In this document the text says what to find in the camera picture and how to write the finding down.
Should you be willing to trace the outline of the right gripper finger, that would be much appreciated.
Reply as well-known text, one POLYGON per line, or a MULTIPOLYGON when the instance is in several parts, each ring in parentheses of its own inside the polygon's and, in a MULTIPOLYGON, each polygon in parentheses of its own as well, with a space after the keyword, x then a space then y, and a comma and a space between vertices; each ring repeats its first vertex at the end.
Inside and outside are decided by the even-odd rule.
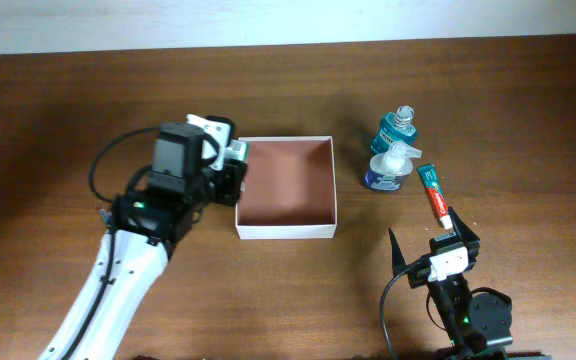
POLYGON ((399 246, 399 243, 397 241, 397 238, 396 238, 396 235, 394 234, 393 229, 389 228, 388 232, 389 232, 389 240, 390 240, 390 244, 391 244, 392 272, 393 272, 393 275, 396 276, 405 270, 407 263, 406 263, 406 260, 404 258, 404 255, 401 251, 401 248, 399 246))
POLYGON ((462 240, 466 248, 468 250, 478 250, 480 237, 460 219, 453 207, 448 207, 448 213, 453 223, 454 232, 462 240))

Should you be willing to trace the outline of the green white soap packet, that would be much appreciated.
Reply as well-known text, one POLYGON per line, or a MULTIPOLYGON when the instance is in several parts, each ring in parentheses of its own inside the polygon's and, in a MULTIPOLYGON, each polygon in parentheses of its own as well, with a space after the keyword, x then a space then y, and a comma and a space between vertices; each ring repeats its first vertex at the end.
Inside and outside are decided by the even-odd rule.
POLYGON ((241 140, 231 141, 231 145, 229 147, 229 157, 231 159, 246 163, 248 153, 249 153, 249 144, 247 142, 241 140))

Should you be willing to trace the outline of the blue disposable razor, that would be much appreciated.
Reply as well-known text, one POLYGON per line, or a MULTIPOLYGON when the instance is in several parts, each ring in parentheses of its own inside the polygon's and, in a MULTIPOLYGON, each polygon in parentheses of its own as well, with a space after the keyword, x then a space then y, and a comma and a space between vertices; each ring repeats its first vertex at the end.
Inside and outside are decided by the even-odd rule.
POLYGON ((99 214, 104 225, 107 228, 111 228, 113 224, 112 215, 106 209, 100 209, 99 214))

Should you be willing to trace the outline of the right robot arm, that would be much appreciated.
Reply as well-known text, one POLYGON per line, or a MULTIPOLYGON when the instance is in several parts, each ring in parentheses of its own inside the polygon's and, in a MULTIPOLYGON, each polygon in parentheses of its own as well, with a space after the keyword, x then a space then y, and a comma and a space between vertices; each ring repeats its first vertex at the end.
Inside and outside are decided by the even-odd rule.
POLYGON ((386 320, 385 303, 393 285, 402 277, 414 289, 428 289, 427 302, 433 302, 451 346, 440 349, 441 359, 506 359, 506 347, 513 343, 512 300, 489 287, 471 289, 464 273, 476 264, 480 237, 448 209, 453 231, 429 240, 430 252, 406 262, 393 232, 389 233, 393 277, 385 286, 379 316, 388 351, 396 358, 386 320))

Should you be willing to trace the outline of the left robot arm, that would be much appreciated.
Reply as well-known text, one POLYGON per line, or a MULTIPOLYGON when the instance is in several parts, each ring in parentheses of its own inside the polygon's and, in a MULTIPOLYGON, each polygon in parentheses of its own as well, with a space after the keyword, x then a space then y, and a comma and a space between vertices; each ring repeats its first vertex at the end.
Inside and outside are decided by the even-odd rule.
POLYGON ((110 199, 91 272, 43 359, 111 359, 178 243, 210 204, 233 207, 248 146, 226 117, 188 115, 154 128, 153 160, 110 199))

